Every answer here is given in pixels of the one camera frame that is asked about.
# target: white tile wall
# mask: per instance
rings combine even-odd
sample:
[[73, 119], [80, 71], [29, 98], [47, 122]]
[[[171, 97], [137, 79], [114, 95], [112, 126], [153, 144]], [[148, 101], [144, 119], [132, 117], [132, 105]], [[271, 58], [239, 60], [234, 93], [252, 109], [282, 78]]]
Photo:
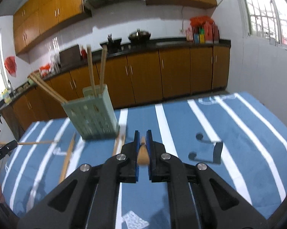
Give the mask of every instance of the white tile wall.
[[[184, 7], [184, 28], [193, 16], [206, 15], [202, 9]], [[94, 11], [89, 19], [73, 24], [46, 39], [29, 53], [30, 71], [34, 71], [50, 61], [49, 48], [53, 49], [53, 39], [57, 39], [60, 51], [73, 45], [91, 44], [92, 50], [100, 49], [100, 42], [107, 41], [107, 35], [129, 42], [128, 35], [137, 28], [148, 30], [151, 38], [183, 37], [181, 6], [146, 6], [144, 1], [130, 1], [113, 4]]]

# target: red plastic bag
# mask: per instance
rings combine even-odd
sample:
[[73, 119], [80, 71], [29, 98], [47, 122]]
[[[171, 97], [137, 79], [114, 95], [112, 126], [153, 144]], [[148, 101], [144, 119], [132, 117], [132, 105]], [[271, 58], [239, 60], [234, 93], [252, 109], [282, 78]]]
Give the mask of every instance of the red plastic bag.
[[215, 23], [215, 21], [207, 15], [190, 18], [190, 25], [192, 27], [202, 27], [205, 22], [209, 22], [211, 25]]
[[4, 67], [12, 77], [16, 77], [16, 62], [14, 56], [9, 56], [4, 61]]

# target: pot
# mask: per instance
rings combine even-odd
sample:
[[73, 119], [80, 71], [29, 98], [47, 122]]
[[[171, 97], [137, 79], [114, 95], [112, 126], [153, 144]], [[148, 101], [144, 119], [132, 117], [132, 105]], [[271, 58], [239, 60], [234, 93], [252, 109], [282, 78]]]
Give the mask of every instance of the pot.
[[139, 28], [136, 32], [133, 32], [129, 35], [129, 40], [132, 43], [144, 43], [148, 41], [151, 37], [151, 34], [147, 31], [141, 31]]

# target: cabinet handle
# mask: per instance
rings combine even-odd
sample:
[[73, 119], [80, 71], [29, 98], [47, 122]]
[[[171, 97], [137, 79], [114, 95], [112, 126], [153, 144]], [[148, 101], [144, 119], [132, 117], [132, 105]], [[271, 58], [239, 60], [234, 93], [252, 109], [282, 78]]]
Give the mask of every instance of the cabinet handle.
[[76, 82], [74, 81], [74, 79], [73, 79], [72, 81], [73, 81], [73, 83], [74, 83], [74, 87], [77, 88]]

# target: white stripe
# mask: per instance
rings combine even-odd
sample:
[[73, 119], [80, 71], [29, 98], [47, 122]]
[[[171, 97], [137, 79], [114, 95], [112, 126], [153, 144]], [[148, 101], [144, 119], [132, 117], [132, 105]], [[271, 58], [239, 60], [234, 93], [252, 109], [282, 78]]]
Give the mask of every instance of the white stripe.
[[31, 208], [33, 208], [34, 200], [35, 200], [35, 196], [36, 196], [36, 191], [37, 191], [37, 189], [40, 185], [40, 181], [44, 175], [47, 163], [49, 162], [49, 160], [53, 154], [53, 151], [56, 148], [56, 145], [57, 145], [58, 141], [61, 139], [63, 133], [65, 132], [65, 129], [68, 126], [69, 122], [70, 122], [70, 119], [66, 118], [63, 125], [61, 126], [61, 128], [59, 129], [57, 134], [55, 135], [54, 142], [49, 146], [42, 162], [40, 163], [40, 166], [38, 168], [37, 174], [36, 174], [35, 179], [34, 179], [33, 187], [30, 191], [30, 195], [29, 195], [29, 199], [28, 199], [28, 203], [27, 203], [27, 207], [26, 207], [27, 212]]
[[268, 122], [254, 107], [249, 104], [241, 95], [235, 93], [235, 96], [245, 105], [248, 109], [258, 118], [260, 119], [270, 130], [271, 132], [279, 139], [279, 141], [284, 145], [287, 151], [287, 141], [281, 136], [281, 134], [273, 127], [273, 125]]
[[76, 148], [74, 149], [74, 152], [70, 158], [65, 178], [67, 178], [72, 172], [76, 170], [81, 154], [83, 152], [84, 146], [85, 146], [85, 141], [82, 139], [82, 137], [80, 137], [76, 145]]
[[[27, 135], [22, 139], [22, 142], [26, 142], [26, 141], [27, 141], [27, 139], [28, 139], [29, 136], [34, 132], [34, 130], [36, 129], [36, 127], [38, 126], [39, 123], [40, 123], [39, 121], [37, 121], [37, 122], [35, 123], [35, 125], [34, 125], [34, 126], [31, 128], [31, 130], [27, 133]], [[9, 165], [9, 167], [7, 168], [6, 175], [5, 175], [4, 180], [3, 180], [3, 182], [2, 182], [2, 186], [1, 186], [2, 192], [3, 192], [4, 186], [5, 186], [5, 184], [6, 184], [6, 180], [7, 180], [8, 176], [9, 176], [9, 173], [10, 173], [10, 171], [11, 171], [11, 169], [12, 169], [12, 166], [13, 166], [13, 164], [14, 164], [14, 162], [15, 162], [15, 160], [16, 160], [16, 158], [17, 158], [17, 156], [18, 156], [18, 154], [19, 154], [19, 152], [20, 152], [21, 149], [22, 149], [22, 145], [17, 146], [17, 148], [15, 149], [14, 155], [13, 155], [13, 157], [12, 157], [12, 159], [11, 159], [10, 165]]]
[[[48, 127], [52, 124], [53, 120], [50, 120], [47, 122], [47, 124], [44, 126], [44, 128], [41, 130], [40, 134], [38, 135], [37, 139], [36, 139], [36, 142], [40, 142], [40, 140], [42, 139], [42, 137], [45, 135]], [[16, 196], [16, 192], [17, 192], [17, 189], [18, 189], [18, 186], [19, 186], [19, 183], [20, 183], [20, 180], [22, 178], [22, 174], [24, 173], [25, 171], [25, 168], [27, 166], [27, 163], [29, 162], [29, 159], [30, 157], [32, 156], [34, 150], [36, 149], [37, 147], [37, 144], [34, 144], [31, 149], [29, 150], [27, 156], [25, 157], [25, 160], [24, 162], [22, 163], [22, 166], [20, 168], [20, 171], [18, 172], [18, 175], [17, 175], [17, 178], [16, 178], [16, 181], [15, 181], [15, 184], [14, 184], [14, 188], [13, 188], [13, 191], [12, 191], [12, 194], [11, 194], [11, 198], [10, 198], [10, 208], [11, 210], [13, 210], [13, 206], [14, 206], [14, 199], [15, 199], [15, 196]]]
[[159, 131], [161, 133], [161, 140], [166, 149], [166, 152], [178, 157], [162, 104], [156, 104], [155, 111], [158, 120]]
[[[210, 141], [221, 141], [220, 137], [217, 135], [203, 112], [199, 109], [197, 104], [195, 103], [194, 100], [188, 100], [188, 105], [190, 106], [191, 110], [197, 117], [199, 123], [202, 125], [204, 131], [206, 132], [208, 138]], [[245, 180], [239, 171], [236, 163], [234, 162], [231, 154], [229, 153], [225, 143], [223, 143], [223, 149], [222, 149], [222, 154], [221, 154], [221, 159], [228, 171], [228, 174], [230, 175], [230, 178], [232, 179], [236, 191], [244, 198], [247, 200], [249, 204], [251, 203], [251, 196], [249, 195]]]
[[[118, 124], [120, 126], [120, 131], [119, 131], [119, 142], [116, 150], [116, 155], [121, 152], [122, 149], [122, 140], [123, 140], [123, 135], [126, 136], [126, 123], [128, 120], [128, 109], [121, 109], [120, 110], [120, 116], [119, 116], [119, 121]], [[118, 193], [118, 203], [117, 203], [117, 211], [116, 211], [116, 224], [115, 224], [115, 229], [121, 229], [122, 228], [122, 183], [120, 183], [119, 186], [119, 193]]]
[[215, 96], [215, 100], [220, 104], [222, 108], [230, 115], [230, 117], [236, 122], [236, 124], [245, 132], [245, 134], [250, 138], [250, 140], [254, 143], [258, 151], [260, 151], [261, 155], [264, 157], [266, 162], [269, 165], [269, 168], [273, 174], [279, 196], [281, 202], [285, 199], [286, 193], [281, 178], [279, 176], [277, 167], [274, 163], [274, 160], [270, 153], [265, 149], [263, 144], [259, 141], [257, 136], [245, 125], [245, 123], [236, 115], [236, 113], [225, 103], [223, 102], [219, 96]]

